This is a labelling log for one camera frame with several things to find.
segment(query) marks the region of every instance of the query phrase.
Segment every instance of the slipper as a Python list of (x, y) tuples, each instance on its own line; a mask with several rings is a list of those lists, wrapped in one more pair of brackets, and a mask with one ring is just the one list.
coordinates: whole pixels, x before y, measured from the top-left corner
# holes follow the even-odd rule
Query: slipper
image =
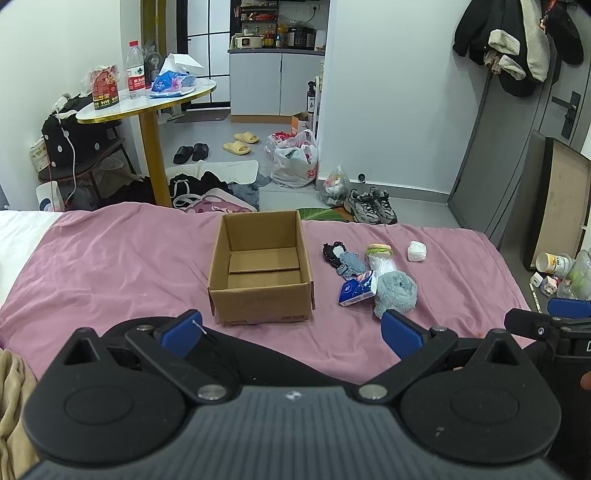
[(244, 132), (243, 134), (236, 134), (236, 135), (234, 135), (234, 138), (236, 140), (240, 140), (241, 142), (250, 143), (250, 144), (256, 143), (259, 140), (259, 138), (256, 135), (253, 135), (250, 132)]
[(196, 143), (193, 147), (193, 161), (205, 160), (209, 156), (209, 147), (206, 143)]
[(173, 163), (175, 165), (182, 165), (189, 161), (191, 155), (193, 155), (193, 147), (180, 147), (174, 154)]
[(244, 155), (250, 152), (250, 147), (247, 147), (242, 142), (234, 142), (234, 143), (224, 143), (223, 147), (224, 150), (233, 153), (234, 155)]

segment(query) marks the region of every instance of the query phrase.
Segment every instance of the floor mat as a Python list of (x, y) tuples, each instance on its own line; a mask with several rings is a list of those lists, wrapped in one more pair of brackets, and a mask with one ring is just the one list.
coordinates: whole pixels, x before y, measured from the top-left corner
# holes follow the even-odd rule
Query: floor mat
[(188, 124), (191, 122), (221, 122), (230, 115), (230, 110), (193, 110), (175, 121), (176, 124)]
[(336, 208), (298, 208), (302, 220), (332, 220), (352, 222), (353, 217), (342, 207)]

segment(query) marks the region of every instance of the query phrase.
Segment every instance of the plastic bottle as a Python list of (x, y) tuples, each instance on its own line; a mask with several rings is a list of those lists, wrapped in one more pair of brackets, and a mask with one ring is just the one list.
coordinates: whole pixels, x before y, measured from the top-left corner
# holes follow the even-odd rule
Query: plastic bottle
[(131, 99), (145, 95), (144, 56), (138, 44), (137, 40), (129, 42), (129, 52), (127, 54), (127, 85)]

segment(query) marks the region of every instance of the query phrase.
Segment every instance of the pink bedsheet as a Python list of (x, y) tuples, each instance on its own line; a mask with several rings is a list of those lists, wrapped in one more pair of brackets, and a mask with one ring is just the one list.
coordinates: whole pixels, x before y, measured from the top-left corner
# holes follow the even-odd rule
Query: pink bedsheet
[[(221, 214), (124, 203), (63, 215), (47, 231), (0, 309), (0, 343), (37, 377), (72, 332), (102, 335), (135, 317), (201, 311), (205, 325), (292, 356), (321, 372), (362, 383), (398, 361), (381, 338), (372, 302), (340, 307), (342, 280), (322, 260), (322, 244), (340, 240), (363, 252), (372, 242), (395, 249), (399, 269), (418, 285), (408, 316), (424, 327), (481, 336), (527, 308), (507, 266), (481, 233), (462, 229), (304, 222), (316, 310), (309, 322), (222, 327), (209, 309), (207, 276)], [(411, 240), (427, 259), (411, 263)]]

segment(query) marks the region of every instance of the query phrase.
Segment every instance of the yellow slipper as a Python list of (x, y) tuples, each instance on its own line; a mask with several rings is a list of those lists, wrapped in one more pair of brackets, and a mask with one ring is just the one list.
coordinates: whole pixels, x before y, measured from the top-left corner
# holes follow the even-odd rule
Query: yellow slipper
[(245, 155), (251, 150), (250, 147), (247, 147), (242, 142), (224, 143), (222, 148), (226, 151), (229, 151), (230, 153), (233, 153), (234, 155)]
[(256, 135), (253, 135), (250, 132), (244, 132), (243, 134), (236, 134), (236, 135), (234, 135), (234, 138), (236, 140), (240, 140), (241, 142), (250, 143), (250, 144), (256, 143), (259, 140), (259, 138)]

